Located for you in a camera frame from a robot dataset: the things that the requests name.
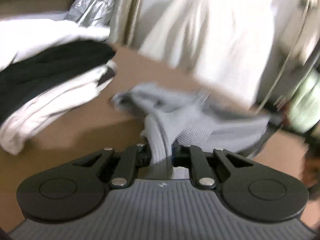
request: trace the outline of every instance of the gray cloth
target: gray cloth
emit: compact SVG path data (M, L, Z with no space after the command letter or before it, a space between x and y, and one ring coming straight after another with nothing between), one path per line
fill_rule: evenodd
M76 0L65 19L81 26L106 25L111 19L115 0Z
M170 91L152 83L141 84L114 96L119 109L144 118L145 136L152 159L144 178L181 179L188 177L183 168L173 169L171 147L193 144L203 151L227 149L239 152L255 144L265 133L267 115L230 112L207 96Z

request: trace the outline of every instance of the folded clothes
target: folded clothes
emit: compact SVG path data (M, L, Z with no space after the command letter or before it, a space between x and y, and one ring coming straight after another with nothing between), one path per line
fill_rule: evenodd
M145 136L152 159L144 178L181 179L185 168L173 168L172 144L192 144L206 152L227 149L233 152L255 144L265 133L267 115L230 112L204 94L170 91L155 84L141 84L114 96L116 107L144 118Z
M0 127L0 145L17 155L24 143L67 111L91 101L113 79L116 65L109 61L31 99Z
M0 124L31 99L106 64L114 55L105 43L74 41L9 65L0 72Z
M72 21L16 19L0 21L0 71L50 47L76 40L105 41L106 26L80 27Z

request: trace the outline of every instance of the gray ribbed plastic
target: gray ribbed plastic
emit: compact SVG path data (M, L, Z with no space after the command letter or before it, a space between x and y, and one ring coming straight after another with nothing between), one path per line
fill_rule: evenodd
M310 240L315 233L299 219L260 224L238 217L213 191L189 180L140 180L113 190L93 213L47 225L26 220L10 236L16 240Z

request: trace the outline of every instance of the white sheet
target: white sheet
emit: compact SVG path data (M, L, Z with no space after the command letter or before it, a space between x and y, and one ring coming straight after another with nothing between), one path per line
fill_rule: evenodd
M108 66L115 70L110 60ZM26 140L35 136L67 111L91 101L112 79L98 85L107 71L107 65L98 66L68 82L33 98L11 114L0 127L0 145L12 155L22 151Z
M273 35L270 0L172 0L139 53L250 107Z
M104 41L110 34L106 26L79 27L75 22L50 19L0 21L0 71L39 52L75 40Z

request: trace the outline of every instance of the logo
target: logo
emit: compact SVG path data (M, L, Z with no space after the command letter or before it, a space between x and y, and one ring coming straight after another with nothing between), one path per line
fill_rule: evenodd
M159 183L158 185L159 185L159 187L164 188L164 187L166 187L168 184L166 184L165 182L161 182L161 183Z

